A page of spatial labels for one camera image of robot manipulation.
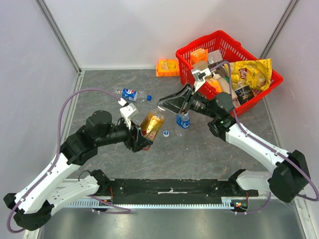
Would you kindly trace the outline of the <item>brown tea bottle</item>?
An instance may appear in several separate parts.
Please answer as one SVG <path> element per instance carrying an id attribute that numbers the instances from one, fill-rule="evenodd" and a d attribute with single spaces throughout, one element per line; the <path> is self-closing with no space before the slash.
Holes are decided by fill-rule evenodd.
<path id="1" fill-rule="evenodd" d="M 163 109 L 156 108 L 149 111 L 141 124 L 143 136 L 154 142 L 154 139 L 159 133 L 164 121 L 165 118 Z"/>

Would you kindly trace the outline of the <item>blue Pocari Sweat bottle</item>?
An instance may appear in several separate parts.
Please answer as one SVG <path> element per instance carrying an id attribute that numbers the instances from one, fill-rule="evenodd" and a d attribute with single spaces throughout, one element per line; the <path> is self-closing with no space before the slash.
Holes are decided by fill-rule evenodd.
<path id="1" fill-rule="evenodd" d="M 188 113 L 186 114 L 179 114 L 176 116 L 176 123 L 179 127 L 183 129 L 187 129 L 190 126 L 190 118 Z"/>

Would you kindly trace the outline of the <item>white blue bottle cap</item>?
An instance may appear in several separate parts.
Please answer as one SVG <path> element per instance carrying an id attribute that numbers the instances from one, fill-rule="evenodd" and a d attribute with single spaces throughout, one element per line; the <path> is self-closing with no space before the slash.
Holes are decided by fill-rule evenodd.
<path id="1" fill-rule="evenodd" d="M 163 135 L 164 135 L 164 137 L 169 137 L 169 131 L 168 131 L 168 130 L 165 130 L 165 131 L 163 132 Z"/>

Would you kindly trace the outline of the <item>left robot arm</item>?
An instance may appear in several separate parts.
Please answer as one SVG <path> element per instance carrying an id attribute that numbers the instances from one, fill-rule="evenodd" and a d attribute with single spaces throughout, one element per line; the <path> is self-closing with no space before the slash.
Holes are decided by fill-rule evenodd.
<path id="1" fill-rule="evenodd" d="M 109 112 L 94 112 L 85 125 L 67 137 L 55 158 L 36 179 L 20 192 L 4 196 L 3 200 L 11 210 L 7 226 L 10 227 L 11 220 L 14 220 L 21 230 L 34 231 L 75 200 L 90 195 L 106 195 L 110 191 L 111 181 L 100 169 L 93 170 L 84 179 L 62 190 L 58 190 L 58 186 L 96 156 L 99 147 L 121 142 L 132 152 L 153 144 L 142 134 L 139 125 L 133 123 L 127 127 L 124 118 L 113 124 Z"/>

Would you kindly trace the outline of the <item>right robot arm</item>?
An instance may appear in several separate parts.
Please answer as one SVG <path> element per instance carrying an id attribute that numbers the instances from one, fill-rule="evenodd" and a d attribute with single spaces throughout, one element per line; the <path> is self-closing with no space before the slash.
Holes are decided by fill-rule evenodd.
<path id="1" fill-rule="evenodd" d="M 288 152 L 255 135 L 231 115 L 234 110 L 230 94 L 222 92 L 208 100 L 186 84 L 179 92 L 163 97 L 158 107 L 176 115 L 188 111 L 210 117 L 207 124 L 210 132 L 232 144 L 259 161 L 266 172 L 237 171 L 235 179 L 228 183 L 234 196 L 245 191 L 271 192 L 279 200 L 289 203 L 310 183 L 310 174 L 305 156 L 298 150 Z"/>

